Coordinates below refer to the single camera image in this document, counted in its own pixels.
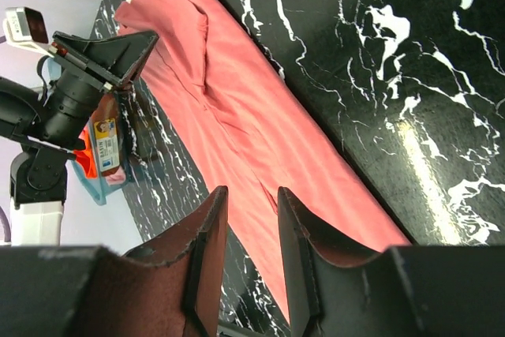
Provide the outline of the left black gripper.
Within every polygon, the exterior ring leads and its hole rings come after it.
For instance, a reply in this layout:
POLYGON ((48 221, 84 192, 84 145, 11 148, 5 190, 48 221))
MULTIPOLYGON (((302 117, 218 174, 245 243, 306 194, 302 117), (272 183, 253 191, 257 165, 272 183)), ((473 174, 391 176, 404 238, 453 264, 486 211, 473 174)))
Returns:
POLYGON ((111 92, 140 76, 158 40, 151 30, 95 40, 55 32, 57 55, 41 60, 47 64, 50 89, 39 138, 77 144, 86 127, 97 133, 117 130, 118 101, 111 92))

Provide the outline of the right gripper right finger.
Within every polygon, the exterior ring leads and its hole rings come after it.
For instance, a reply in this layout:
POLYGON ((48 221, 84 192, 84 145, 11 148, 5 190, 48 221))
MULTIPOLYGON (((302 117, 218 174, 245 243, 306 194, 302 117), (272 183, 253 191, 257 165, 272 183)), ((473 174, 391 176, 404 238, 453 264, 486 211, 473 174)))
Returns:
POLYGON ((501 336, 504 248, 392 246, 378 253, 278 191, 294 336, 501 336))

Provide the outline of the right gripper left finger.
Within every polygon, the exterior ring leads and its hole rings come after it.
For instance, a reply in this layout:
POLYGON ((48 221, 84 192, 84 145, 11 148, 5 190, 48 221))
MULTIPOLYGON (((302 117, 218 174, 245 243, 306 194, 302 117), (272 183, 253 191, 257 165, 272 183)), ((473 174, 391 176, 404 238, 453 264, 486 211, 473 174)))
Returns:
POLYGON ((4 336, 215 336, 228 189, 124 256, 102 246, 1 251, 4 336))

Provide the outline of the dusty red t-shirt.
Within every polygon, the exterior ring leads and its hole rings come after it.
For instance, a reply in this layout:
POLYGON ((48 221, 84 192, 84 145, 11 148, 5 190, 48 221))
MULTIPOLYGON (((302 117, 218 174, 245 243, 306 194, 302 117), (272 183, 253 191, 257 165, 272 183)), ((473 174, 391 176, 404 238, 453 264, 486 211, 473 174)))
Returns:
POLYGON ((128 0, 115 18, 123 35, 158 33, 143 80, 208 188, 228 188, 229 224, 283 313, 279 188, 371 249, 407 243, 218 0, 128 0))

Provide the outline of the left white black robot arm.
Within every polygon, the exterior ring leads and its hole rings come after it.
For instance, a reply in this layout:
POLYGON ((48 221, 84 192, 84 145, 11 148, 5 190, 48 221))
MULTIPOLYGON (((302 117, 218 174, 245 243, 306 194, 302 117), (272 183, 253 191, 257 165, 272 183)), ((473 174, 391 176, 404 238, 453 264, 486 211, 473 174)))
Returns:
POLYGON ((147 30, 90 40, 62 32, 42 48, 62 75, 37 93, 1 79, 1 135, 22 147, 10 166, 11 244, 59 245, 66 164, 85 147, 79 138, 102 98, 140 76, 159 36, 147 30))

